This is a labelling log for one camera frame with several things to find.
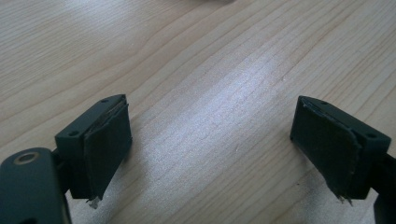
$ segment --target wooden table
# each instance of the wooden table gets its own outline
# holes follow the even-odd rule
[[[308,95],[395,139],[395,86],[394,0],[0,3],[0,161],[127,95],[133,152],[74,223],[373,223],[290,125]]]

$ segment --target black plastic part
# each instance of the black plastic part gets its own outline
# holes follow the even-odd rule
[[[396,159],[387,154],[384,160],[374,164],[370,183],[382,197],[396,202]]]
[[[125,95],[93,105],[55,136],[60,161],[71,167],[68,178],[74,198],[103,198],[132,144]]]
[[[49,149],[27,149],[3,161],[0,210],[0,223],[71,222]]]
[[[300,96],[290,139],[339,198],[365,199],[374,163],[384,160],[390,138],[329,103]]]

